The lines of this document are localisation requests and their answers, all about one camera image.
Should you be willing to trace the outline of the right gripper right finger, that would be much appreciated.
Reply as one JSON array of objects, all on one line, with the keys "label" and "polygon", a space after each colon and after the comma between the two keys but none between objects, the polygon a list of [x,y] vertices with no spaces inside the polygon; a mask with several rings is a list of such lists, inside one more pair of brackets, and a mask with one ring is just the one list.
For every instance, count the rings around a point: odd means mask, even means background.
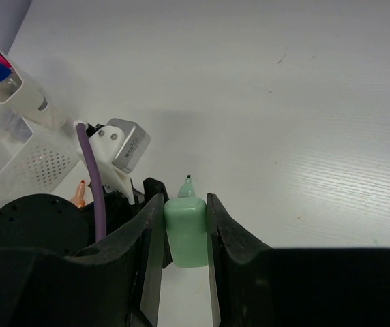
[{"label": "right gripper right finger", "polygon": [[207,196],[214,326],[390,326],[390,248],[273,248]]}]

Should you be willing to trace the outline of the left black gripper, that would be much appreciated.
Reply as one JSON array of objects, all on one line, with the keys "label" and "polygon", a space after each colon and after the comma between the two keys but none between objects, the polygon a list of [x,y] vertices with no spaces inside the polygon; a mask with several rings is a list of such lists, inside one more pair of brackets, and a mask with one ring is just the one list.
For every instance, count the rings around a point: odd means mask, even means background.
[{"label": "left black gripper", "polygon": [[[106,230],[110,234],[135,217],[150,199],[161,194],[169,200],[165,184],[143,181],[145,192],[135,191],[135,204],[121,193],[104,194]],[[28,247],[74,255],[95,242],[94,205],[77,208],[70,201],[47,193],[17,198],[0,208],[0,248]]]}]

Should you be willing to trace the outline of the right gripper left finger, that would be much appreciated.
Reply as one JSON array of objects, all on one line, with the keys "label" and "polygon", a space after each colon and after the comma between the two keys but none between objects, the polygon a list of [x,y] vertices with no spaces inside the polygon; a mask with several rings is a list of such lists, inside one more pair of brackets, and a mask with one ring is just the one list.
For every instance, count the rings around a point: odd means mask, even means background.
[{"label": "right gripper left finger", "polygon": [[0,326],[156,326],[164,199],[74,255],[0,248]]}]

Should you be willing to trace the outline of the green marker cap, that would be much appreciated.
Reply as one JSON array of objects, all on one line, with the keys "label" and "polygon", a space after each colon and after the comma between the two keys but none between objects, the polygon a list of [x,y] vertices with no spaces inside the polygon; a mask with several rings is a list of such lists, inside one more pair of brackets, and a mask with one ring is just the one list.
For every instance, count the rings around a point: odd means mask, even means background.
[{"label": "green marker cap", "polygon": [[206,216],[206,203],[201,198],[174,198],[165,203],[165,225],[175,266],[197,268],[208,264]]}]

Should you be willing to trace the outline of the pink black highlighter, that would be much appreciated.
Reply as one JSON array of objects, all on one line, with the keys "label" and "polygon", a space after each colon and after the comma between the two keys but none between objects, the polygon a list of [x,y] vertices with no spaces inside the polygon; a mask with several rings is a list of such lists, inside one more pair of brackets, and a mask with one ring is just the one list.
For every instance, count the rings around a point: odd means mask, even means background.
[{"label": "pink black highlighter", "polygon": [[2,56],[1,54],[0,54],[0,64],[6,66],[9,69],[12,67],[10,62],[4,56]]}]

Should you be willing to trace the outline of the paperclip jar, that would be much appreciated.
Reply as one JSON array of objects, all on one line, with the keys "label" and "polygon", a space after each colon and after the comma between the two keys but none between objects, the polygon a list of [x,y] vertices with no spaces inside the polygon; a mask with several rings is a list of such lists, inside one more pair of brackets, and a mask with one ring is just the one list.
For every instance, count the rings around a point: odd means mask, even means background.
[{"label": "paperclip jar", "polygon": [[0,129],[22,143],[28,141],[33,135],[25,120],[11,110],[0,110]]}]

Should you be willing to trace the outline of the light green highlighter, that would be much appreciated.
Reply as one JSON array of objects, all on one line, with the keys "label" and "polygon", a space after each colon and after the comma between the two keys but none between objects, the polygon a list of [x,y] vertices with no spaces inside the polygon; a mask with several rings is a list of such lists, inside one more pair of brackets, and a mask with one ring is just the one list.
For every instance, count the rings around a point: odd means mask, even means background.
[{"label": "light green highlighter", "polygon": [[192,182],[192,176],[190,174],[186,176],[184,184],[180,187],[178,191],[177,197],[178,198],[196,197],[194,184]]}]

